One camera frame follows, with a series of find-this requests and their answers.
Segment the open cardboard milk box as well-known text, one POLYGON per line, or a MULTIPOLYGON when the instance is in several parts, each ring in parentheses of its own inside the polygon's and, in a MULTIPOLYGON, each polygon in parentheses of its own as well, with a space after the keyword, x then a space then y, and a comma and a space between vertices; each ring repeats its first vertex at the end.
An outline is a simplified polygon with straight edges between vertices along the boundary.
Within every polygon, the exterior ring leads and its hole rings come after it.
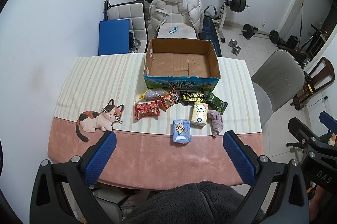
POLYGON ((149 89, 213 90, 221 79, 214 45, 199 39, 151 39, 143 78, 149 89))

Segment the small blue packet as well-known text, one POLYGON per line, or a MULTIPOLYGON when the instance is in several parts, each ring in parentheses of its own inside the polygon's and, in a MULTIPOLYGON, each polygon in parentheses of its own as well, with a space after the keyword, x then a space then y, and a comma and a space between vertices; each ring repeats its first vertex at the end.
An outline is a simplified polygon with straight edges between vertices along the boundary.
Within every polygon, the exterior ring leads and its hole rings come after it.
POLYGON ((169 31, 170 34, 176 33, 178 31, 178 27, 175 26, 172 30, 169 31))

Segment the grey sock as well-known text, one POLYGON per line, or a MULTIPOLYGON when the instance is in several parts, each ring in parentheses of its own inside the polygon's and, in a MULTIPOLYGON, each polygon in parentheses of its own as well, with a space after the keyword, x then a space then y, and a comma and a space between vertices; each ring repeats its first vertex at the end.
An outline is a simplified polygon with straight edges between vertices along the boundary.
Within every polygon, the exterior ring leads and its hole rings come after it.
POLYGON ((222 114, 216 110, 209 110, 207 113, 207 118, 211 120, 212 138, 216 138, 223 130, 222 114))

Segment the yellow cartoon tissue pack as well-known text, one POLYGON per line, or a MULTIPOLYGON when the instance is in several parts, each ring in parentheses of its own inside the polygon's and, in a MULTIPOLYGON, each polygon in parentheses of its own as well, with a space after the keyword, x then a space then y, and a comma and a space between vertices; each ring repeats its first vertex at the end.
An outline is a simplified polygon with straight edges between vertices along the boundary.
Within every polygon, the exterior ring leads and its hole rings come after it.
POLYGON ((201 127, 205 126, 207 122, 208 109, 209 105, 207 103, 196 101, 191 115, 191 124, 201 127))

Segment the blue cartoon tissue pack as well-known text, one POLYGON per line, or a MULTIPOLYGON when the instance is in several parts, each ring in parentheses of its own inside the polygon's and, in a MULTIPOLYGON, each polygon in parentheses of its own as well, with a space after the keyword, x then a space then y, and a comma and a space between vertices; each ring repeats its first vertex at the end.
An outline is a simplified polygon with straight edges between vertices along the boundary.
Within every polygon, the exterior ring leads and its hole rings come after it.
POLYGON ((188 144, 191 141, 190 121, 173 121, 173 142, 177 144, 188 144))

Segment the white weight rack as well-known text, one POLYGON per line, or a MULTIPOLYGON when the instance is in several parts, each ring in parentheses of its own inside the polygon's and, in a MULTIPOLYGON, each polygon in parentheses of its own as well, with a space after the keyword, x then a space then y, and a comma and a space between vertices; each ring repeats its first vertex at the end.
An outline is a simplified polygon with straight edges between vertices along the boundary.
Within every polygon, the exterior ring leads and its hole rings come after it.
POLYGON ((213 23, 215 24, 215 29, 217 31, 217 34, 219 36, 219 39, 222 43, 225 42, 225 38, 223 36, 223 26, 225 24, 225 19, 227 16, 227 13, 230 9, 230 2, 231 0, 221 0, 222 1, 222 5, 220 8, 220 11, 217 15, 215 15, 213 17, 213 23))

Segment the white puffer jacket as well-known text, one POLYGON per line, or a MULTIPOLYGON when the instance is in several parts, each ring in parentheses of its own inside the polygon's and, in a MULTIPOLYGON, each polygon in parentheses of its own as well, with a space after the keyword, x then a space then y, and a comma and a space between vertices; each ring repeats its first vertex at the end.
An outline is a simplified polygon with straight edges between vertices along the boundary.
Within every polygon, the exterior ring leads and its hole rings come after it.
POLYGON ((198 2, 187 0, 187 4, 170 0, 168 2, 166 0, 154 0, 150 4, 149 13, 154 38, 157 38, 156 34, 159 27, 164 24, 171 13, 188 15, 189 21, 195 28, 197 38, 203 28, 204 8, 201 0, 198 0, 198 2))

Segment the green wipes pack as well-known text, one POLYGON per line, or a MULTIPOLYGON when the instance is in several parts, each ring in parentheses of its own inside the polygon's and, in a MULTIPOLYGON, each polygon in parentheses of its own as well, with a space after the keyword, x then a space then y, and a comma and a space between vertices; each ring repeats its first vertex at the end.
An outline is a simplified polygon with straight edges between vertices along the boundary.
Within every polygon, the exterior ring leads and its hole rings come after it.
POLYGON ((204 103, 208 104, 212 110, 216 110, 220 114, 224 114, 227 106, 229 105, 228 102, 221 100, 212 91, 208 91, 204 97, 204 103))

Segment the black shoe shine wipes pack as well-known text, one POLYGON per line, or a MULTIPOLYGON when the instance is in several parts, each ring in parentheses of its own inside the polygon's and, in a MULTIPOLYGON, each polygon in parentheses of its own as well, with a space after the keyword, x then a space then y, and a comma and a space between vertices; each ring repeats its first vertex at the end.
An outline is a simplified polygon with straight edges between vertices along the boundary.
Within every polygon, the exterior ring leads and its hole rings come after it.
POLYGON ((180 91, 181 103, 185 106, 193 105, 195 102, 203 102, 205 94, 203 91, 180 91))

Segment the chrome dumbbell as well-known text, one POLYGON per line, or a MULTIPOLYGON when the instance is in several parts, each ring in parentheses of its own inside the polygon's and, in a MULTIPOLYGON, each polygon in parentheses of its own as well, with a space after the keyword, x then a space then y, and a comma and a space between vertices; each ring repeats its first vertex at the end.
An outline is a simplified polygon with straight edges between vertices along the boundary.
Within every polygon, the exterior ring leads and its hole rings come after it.
POLYGON ((238 45, 233 46, 231 52, 235 55, 238 56, 239 53, 241 52, 241 47, 238 45))
POLYGON ((235 47, 235 46, 237 46, 237 44, 238 44, 238 42, 237 42, 237 40, 235 40, 235 39, 231 39, 231 40, 229 41, 229 46, 230 46, 230 47, 235 47))

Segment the red snack bag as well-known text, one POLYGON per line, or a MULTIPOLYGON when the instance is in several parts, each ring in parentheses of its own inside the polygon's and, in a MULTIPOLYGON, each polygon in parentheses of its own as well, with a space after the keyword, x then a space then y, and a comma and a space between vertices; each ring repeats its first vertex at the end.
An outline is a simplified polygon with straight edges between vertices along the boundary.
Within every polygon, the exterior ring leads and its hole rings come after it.
POLYGON ((134 119, 140 120, 144 117, 159 117, 160 116, 160 109, 158 102, 151 101, 146 103, 135 103, 134 104, 134 119))

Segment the orange panda snack bag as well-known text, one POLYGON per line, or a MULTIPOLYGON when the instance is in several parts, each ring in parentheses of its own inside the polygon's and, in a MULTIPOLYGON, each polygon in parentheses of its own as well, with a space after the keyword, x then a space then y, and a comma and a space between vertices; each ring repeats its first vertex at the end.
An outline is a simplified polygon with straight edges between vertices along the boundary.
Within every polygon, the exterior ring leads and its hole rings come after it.
POLYGON ((179 104, 181 101, 179 92, 174 88, 172 88, 171 91, 167 94, 159 95, 158 99, 159 99, 161 108, 164 111, 167 111, 171 106, 175 104, 179 104))

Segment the yellow silver scrub sponge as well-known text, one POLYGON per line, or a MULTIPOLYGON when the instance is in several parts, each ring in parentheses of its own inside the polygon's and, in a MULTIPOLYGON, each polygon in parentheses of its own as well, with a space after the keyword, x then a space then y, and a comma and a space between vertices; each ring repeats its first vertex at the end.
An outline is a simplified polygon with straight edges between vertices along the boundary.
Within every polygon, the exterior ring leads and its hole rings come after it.
POLYGON ((157 100, 159 96, 167 95, 168 92, 162 88, 148 89, 139 96, 139 100, 157 100))

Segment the barbell on floor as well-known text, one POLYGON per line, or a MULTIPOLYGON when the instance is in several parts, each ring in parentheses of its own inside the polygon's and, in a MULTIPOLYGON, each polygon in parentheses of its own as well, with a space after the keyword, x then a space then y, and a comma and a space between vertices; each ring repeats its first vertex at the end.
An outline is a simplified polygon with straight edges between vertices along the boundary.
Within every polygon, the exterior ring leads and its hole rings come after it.
POLYGON ((279 42, 280 36, 276 30, 272 30, 269 33, 261 32, 257 27, 253 27, 250 24, 245 24, 241 29, 242 35, 245 39, 250 40, 254 35, 261 35, 268 37, 269 40, 277 44, 279 42))

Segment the grey shell chair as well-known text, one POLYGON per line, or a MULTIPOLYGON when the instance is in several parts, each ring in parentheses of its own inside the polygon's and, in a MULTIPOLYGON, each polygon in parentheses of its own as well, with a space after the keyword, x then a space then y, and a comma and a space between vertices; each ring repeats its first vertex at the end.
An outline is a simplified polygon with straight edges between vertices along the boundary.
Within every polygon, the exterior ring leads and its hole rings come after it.
POLYGON ((285 50, 275 51, 251 77, 261 126, 290 101, 304 85, 304 72, 285 50))

